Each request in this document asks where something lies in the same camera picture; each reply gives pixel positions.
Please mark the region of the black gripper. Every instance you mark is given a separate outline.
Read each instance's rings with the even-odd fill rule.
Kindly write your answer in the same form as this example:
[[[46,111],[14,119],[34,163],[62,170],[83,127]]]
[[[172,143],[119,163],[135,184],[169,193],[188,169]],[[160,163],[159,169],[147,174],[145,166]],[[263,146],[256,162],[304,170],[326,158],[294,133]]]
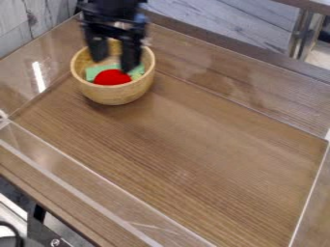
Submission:
[[[128,73],[140,64],[141,37],[145,35],[147,17],[140,11],[147,0],[87,0],[79,3],[81,22],[88,34],[92,60],[97,63],[108,56],[107,38],[121,36],[121,71]]]

